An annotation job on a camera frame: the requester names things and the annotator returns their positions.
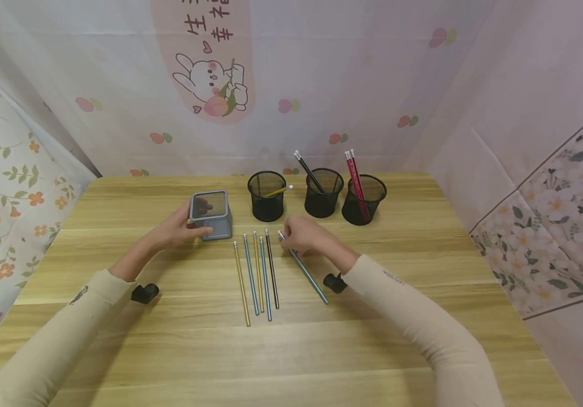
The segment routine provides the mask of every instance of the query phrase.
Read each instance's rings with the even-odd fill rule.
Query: left hand
[[[196,227],[193,223],[188,223],[190,200],[187,200],[174,213],[167,216],[154,230],[146,234],[145,238],[150,241],[158,250],[172,248],[182,244],[186,240],[195,239],[207,235],[213,231],[211,227]],[[206,210],[211,209],[211,205],[200,198],[196,205],[205,206]]]

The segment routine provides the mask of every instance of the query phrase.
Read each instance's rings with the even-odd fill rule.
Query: gold pencil
[[[260,309],[264,309],[264,284],[262,284],[262,274],[260,273],[260,251],[257,248],[257,232],[253,231],[254,264],[257,266],[257,288],[260,291]]]
[[[247,293],[244,292],[244,280],[241,278],[241,262],[239,261],[239,251],[237,251],[237,242],[233,241],[232,244],[235,246],[235,261],[237,262],[237,274],[239,275],[241,303],[244,305],[244,317],[247,319],[247,326],[250,326],[250,317],[248,316]]]

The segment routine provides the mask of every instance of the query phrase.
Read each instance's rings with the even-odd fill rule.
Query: black mesh pencil holder
[[[369,224],[373,220],[377,206],[386,198],[386,185],[375,176],[360,175],[361,188],[364,190],[364,199],[355,195],[352,180],[348,181],[348,194],[343,202],[341,214],[343,218],[357,226]]]
[[[278,220],[284,213],[284,191],[287,181],[274,171],[260,171],[248,180],[248,192],[251,194],[253,215],[262,222]]]
[[[306,176],[305,210],[314,218],[327,218],[334,213],[336,200],[343,189],[343,177],[329,168],[316,168],[316,170],[312,170],[312,173],[325,193],[316,188],[309,175]]]

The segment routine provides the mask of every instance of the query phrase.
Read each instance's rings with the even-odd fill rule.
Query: hand
[[[339,239],[313,219],[303,216],[290,216],[284,223],[284,236],[280,241],[283,249],[293,249],[299,256],[308,250],[323,252],[326,246],[338,243]]]
[[[159,251],[166,248],[172,248],[182,244],[186,240],[195,239],[207,235],[213,231],[211,227],[196,227],[193,223],[188,223],[189,206],[188,200],[174,213],[167,216],[154,230],[146,234],[145,239]],[[200,213],[206,213],[213,206],[207,201],[197,198],[196,206],[200,206]]]

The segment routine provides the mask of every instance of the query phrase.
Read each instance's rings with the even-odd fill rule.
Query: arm
[[[436,376],[436,406],[504,406],[493,368],[479,342],[458,321],[368,256],[361,256],[310,219],[286,223],[286,249],[325,255],[343,281],[395,323],[420,349]]]
[[[0,407],[46,407],[99,330],[124,308],[143,267],[160,250],[202,236],[189,227],[189,202],[137,240],[115,265],[98,271],[0,370]]]

